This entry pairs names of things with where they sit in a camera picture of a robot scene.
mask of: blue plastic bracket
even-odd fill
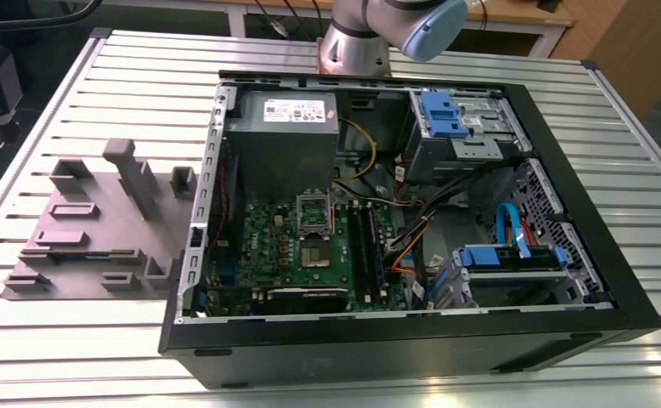
[[[492,246],[472,246],[463,249],[459,253],[461,266],[491,266],[500,265],[497,248]]]
[[[567,259],[567,249],[561,246],[555,247],[555,253],[557,254],[559,264],[563,268],[569,265],[569,260]]]
[[[460,107],[447,92],[421,92],[421,110],[429,120],[431,137],[464,139],[471,135],[460,120]]]

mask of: ram slot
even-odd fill
[[[363,211],[363,237],[365,240],[365,262],[368,263],[368,273],[371,281],[371,293],[373,299],[385,298],[385,268],[384,268],[384,253],[380,246],[379,230],[376,227],[376,215],[373,207],[364,208]]]
[[[363,210],[364,208],[351,208],[348,217],[348,234],[351,242],[351,251],[353,252],[353,289],[357,301],[361,303],[371,302],[371,284],[369,271],[365,251],[365,234],[363,227]]]

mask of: red wire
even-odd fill
[[[219,162],[219,177],[220,177],[220,183],[221,183],[221,224],[219,225],[219,229],[216,230],[216,236],[215,236],[215,241],[212,242],[212,248],[216,245],[216,242],[219,241],[219,236],[221,235],[221,231],[224,229],[224,223],[227,222],[227,212],[228,212],[228,205],[227,205],[227,186],[225,186],[225,174],[224,174],[224,166],[221,162]]]
[[[536,234],[532,231],[532,229],[529,228],[525,219],[521,220],[521,228],[524,229],[524,234],[529,237],[528,238],[529,243],[532,243],[532,241],[533,241],[533,243],[539,245],[539,240],[536,238]]]
[[[400,202],[401,204],[405,204],[408,202],[411,202],[409,200],[404,200],[403,198],[400,198],[400,189],[403,188],[404,186],[404,182],[400,181],[397,184],[396,184],[396,201]]]

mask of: ventilation grille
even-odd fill
[[[536,236],[544,244],[552,244],[564,247],[569,253],[569,269],[583,270],[588,268],[583,261],[580,249],[573,243],[563,223],[549,220],[549,215],[559,213],[552,205],[551,197],[544,189],[543,180],[532,166],[523,166],[511,178],[507,189],[497,195],[495,206],[485,208],[480,214],[483,228],[489,242],[497,242],[496,214],[501,202],[512,202],[520,209],[521,216],[527,218],[529,228],[536,232]],[[585,286],[591,292],[601,290],[596,280],[589,277],[585,280]]]

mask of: yellow cable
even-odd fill
[[[340,118],[340,120],[345,123],[348,123],[353,128],[357,129],[357,131],[365,136],[365,139],[368,139],[368,142],[371,143],[371,163],[368,163],[368,166],[355,175],[351,177],[340,177],[335,178],[332,181],[351,181],[359,178],[363,174],[369,172],[373,169],[373,166],[376,165],[376,158],[377,158],[377,147],[376,147],[376,141],[373,140],[373,137],[368,133],[368,131],[359,125],[356,122],[349,121],[348,119]]]

